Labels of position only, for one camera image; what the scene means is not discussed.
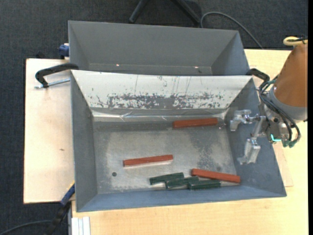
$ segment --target black cable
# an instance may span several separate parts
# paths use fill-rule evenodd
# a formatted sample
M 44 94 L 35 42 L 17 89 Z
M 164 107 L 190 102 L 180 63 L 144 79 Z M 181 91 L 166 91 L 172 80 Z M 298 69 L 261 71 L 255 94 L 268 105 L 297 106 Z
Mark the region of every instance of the black cable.
M 232 18 L 231 16 L 224 14 L 222 12 L 218 12 L 218 11 L 213 11 L 213 12 L 207 12 L 205 13 L 200 20 L 200 27 L 203 28 L 203 19 L 207 16 L 207 15 L 211 15 L 211 14 L 217 14 L 217 15 L 221 15 L 224 17 L 227 17 L 228 19 L 231 19 L 232 21 L 234 21 L 236 24 L 238 24 L 254 41 L 255 43 L 261 48 L 263 49 L 263 47 L 261 46 L 261 44 L 255 39 L 255 37 L 250 33 L 250 31 L 247 30 L 246 27 L 244 27 L 240 22 L 238 22 L 236 19 Z
M 34 221 L 34 222 L 25 223 L 25 224 L 13 227 L 13 228 L 11 228 L 9 230 L 6 230 L 6 231 L 0 233 L 0 235 L 7 234 L 7 233 L 12 232 L 12 231 L 14 231 L 14 230 L 16 230 L 18 228 L 21 228 L 21 227 L 30 226 L 30 225 L 44 224 L 44 223 L 50 223 L 50 222 L 51 222 L 51 220 L 41 220 L 41 221 Z
M 297 124 L 293 121 L 293 119 L 291 117 L 289 117 L 288 114 L 286 114 L 283 110 L 279 109 L 276 105 L 274 105 L 272 102 L 270 102 L 269 100 L 266 99 L 266 97 L 264 96 L 264 92 L 265 90 L 270 86 L 271 84 L 269 82 L 265 82 L 263 84 L 261 84 L 260 88 L 259 88 L 259 96 L 260 99 L 274 112 L 276 112 L 277 114 L 280 115 L 280 117 L 283 119 L 284 123 L 286 124 L 286 127 L 289 131 L 289 140 L 291 141 L 291 136 L 292 136 L 292 130 L 290 125 L 288 124 L 287 120 L 292 124 L 292 126 L 294 128 L 296 128 L 297 130 L 297 137 L 293 140 L 293 142 L 297 142 L 299 141 L 300 137 L 301 137 L 301 133 L 300 130 L 297 126 Z

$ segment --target gray bin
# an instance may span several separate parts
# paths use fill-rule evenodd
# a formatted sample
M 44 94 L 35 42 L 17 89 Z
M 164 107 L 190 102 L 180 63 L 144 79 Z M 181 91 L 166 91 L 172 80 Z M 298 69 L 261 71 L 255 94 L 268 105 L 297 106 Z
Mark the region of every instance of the gray bin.
M 237 31 L 69 22 L 70 62 L 81 70 L 148 75 L 245 75 L 249 69 Z M 98 121 L 71 75 L 72 133 L 78 212 L 194 204 L 286 196 L 272 145 L 266 138 L 257 163 L 240 165 L 254 125 L 230 132 L 235 110 L 259 113 L 252 79 L 242 88 L 217 126 L 173 130 L 171 120 Z M 205 116 L 211 117 L 216 112 Z M 190 116 L 179 115 L 180 119 Z M 122 159 L 173 154 L 170 165 L 124 169 Z M 192 168 L 237 174 L 239 186 L 208 190 L 165 190 L 149 177 Z

